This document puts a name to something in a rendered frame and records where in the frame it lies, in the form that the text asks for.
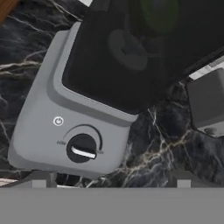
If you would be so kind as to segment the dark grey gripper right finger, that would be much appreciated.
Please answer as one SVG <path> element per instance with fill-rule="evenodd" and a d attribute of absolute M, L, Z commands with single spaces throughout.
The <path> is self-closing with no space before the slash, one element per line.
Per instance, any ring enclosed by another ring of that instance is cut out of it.
<path fill-rule="evenodd" d="M 167 186 L 173 188 L 221 188 L 220 185 L 199 179 L 189 171 L 171 171 Z"/>

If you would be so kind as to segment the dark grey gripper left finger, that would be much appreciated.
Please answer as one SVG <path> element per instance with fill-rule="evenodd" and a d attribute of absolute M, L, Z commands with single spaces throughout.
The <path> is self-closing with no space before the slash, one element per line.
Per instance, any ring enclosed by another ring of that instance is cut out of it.
<path fill-rule="evenodd" d="M 34 171 L 22 180 L 9 183 L 5 188 L 56 188 L 57 173 L 55 171 Z"/>

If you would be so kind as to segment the grey blender base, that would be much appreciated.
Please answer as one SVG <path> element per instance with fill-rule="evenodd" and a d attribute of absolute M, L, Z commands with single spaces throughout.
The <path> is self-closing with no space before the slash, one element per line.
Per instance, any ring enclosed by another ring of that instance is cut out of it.
<path fill-rule="evenodd" d="M 96 179 L 123 160 L 136 115 L 122 112 L 66 88 L 62 75 L 71 58 L 81 24 L 59 31 L 31 85 L 13 131 L 8 159 L 17 168 L 63 172 Z M 62 116 L 57 127 L 53 118 Z M 96 142 L 96 159 L 77 164 L 67 155 L 69 140 L 88 134 Z"/>

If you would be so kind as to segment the black blender dial knob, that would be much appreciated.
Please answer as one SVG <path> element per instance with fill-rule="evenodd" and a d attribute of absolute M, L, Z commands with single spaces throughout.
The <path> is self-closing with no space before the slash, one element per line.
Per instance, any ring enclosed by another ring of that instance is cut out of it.
<path fill-rule="evenodd" d="M 88 134 L 78 134 L 69 140 L 66 154 L 70 160 L 77 164 L 86 163 L 96 159 L 96 142 Z"/>

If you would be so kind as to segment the white blender power button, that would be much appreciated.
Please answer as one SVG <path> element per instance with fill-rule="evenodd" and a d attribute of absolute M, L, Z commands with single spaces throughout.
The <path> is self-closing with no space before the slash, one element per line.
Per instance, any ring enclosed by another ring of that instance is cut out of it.
<path fill-rule="evenodd" d="M 53 124 L 57 127 L 61 126 L 64 123 L 64 118 L 62 116 L 56 116 L 53 118 Z"/>

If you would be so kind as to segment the black blender jar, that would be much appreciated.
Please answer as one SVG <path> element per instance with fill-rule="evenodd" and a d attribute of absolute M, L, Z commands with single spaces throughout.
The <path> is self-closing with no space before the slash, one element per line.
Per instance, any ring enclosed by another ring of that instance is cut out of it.
<path fill-rule="evenodd" d="M 140 0 L 93 0 L 62 76 L 64 87 L 136 115 L 224 55 L 224 0 L 178 0 L 167 33 L 145 23 Z"/>

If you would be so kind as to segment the green kiwi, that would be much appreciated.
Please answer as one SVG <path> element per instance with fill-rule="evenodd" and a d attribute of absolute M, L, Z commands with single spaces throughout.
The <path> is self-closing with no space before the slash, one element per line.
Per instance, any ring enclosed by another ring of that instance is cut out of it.
<path fill-rule="evenodd" d="M 179 18 L 178 0 L 140 0 L 145 23 L 154 32 L 167 33 Z"/>

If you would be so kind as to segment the grey box appliance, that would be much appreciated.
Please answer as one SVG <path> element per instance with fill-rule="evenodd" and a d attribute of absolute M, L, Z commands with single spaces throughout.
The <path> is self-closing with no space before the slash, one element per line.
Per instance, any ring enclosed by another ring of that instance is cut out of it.
<path fill-rule="evenodd" d="M 190 75 L 186 86 L 192 126 L 210 137 L 224 137 L 224 56 Z"/>

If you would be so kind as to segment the brown wooden board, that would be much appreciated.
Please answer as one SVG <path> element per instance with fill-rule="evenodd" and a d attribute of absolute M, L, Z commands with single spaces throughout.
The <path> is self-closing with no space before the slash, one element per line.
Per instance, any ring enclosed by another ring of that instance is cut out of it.
<path fill-rule="evenodd" d="M 0 24 L 9 13 L 17 6 L 19 0 L 0 0 Z"/>

